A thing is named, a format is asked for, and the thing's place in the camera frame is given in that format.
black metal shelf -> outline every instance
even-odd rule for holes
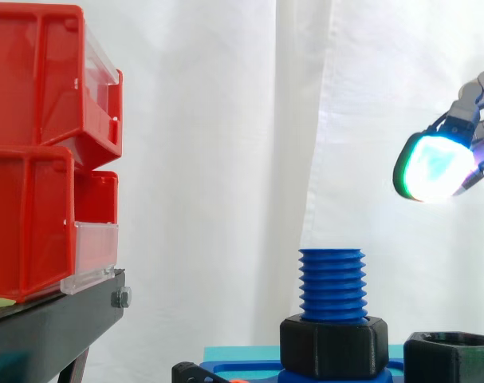
[[[0,309],[0,383],[81,381],[89,346],[123,317],[124,270],[75,295],[53,294]]]

black hex nut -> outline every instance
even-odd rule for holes
[[[413,333],[404,344],[406,383],[484,383],[484,336]]]
[[[373,379],[388,363],[387,323],[366,317],[361,325],[302,321],[281,323],[281,363],[317,380]]]

white curtain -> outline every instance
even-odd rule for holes
[[[124,153],[106,168],[120,177],[118,266],[133,291],[92,346],[84,382],[165,382],[175,363],[201,362],[205,346],[276,345],[297,269],[329,4],[77,4],[124,72]]]
[[[331,20],[302,246],[363,249],[391,342],[484,334],[484,180],[437,205],[392,186],[406,139],[484,70],[484,1],[335,0]]]

red plastic drawer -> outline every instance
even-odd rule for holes
[[[22,302],[60,281],[70,294],[111,277],[117,176],[73,162],[62,147],[0,148],[0,298]]]
[[[59,144],[86,169],[117,159],[122,82],[78,6],[0,3],[0,144]]]

screw thread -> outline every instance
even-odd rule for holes
[[[311,322],[357,324],[365,322],[362,299],[364,254],[357,249],[304,249],[300,259],[304,294],[302,319]]]

